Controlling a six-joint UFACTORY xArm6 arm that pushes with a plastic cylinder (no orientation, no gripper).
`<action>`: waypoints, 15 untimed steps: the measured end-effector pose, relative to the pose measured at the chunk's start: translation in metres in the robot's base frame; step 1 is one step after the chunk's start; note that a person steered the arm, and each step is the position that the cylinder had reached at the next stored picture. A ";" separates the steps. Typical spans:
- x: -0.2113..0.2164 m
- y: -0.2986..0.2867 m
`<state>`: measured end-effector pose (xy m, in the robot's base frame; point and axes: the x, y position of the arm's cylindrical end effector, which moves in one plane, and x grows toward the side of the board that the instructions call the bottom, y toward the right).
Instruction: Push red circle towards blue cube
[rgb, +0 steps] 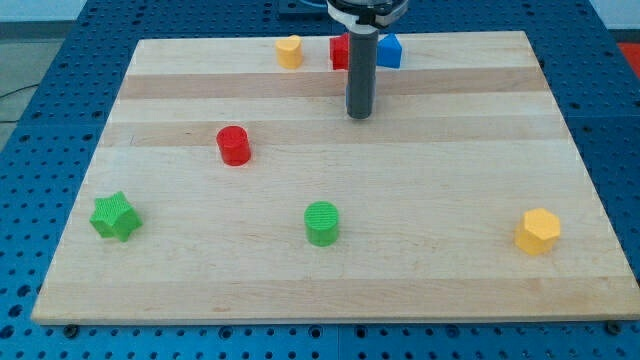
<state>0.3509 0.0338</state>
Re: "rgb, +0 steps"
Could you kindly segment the black white robot wrist flange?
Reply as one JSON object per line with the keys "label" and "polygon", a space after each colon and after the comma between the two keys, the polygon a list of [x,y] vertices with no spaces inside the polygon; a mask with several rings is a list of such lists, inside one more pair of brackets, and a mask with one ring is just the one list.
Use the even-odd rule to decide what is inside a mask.
{"label": "black white robot wrist flange", "polygon": [[329,16],[348,28],[356,25],[386,28],[408,8],[409,0],[327,0]]}

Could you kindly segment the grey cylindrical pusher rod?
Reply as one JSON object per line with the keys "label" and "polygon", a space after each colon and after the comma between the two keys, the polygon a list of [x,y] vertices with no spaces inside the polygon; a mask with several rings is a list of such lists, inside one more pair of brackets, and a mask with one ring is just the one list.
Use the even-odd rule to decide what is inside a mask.
{"label": "grey cylindrical pusher rod", "polygon": [[353,119],[366,119],[373,111],[378,34],[371,26],[349,31],[346,109]]}

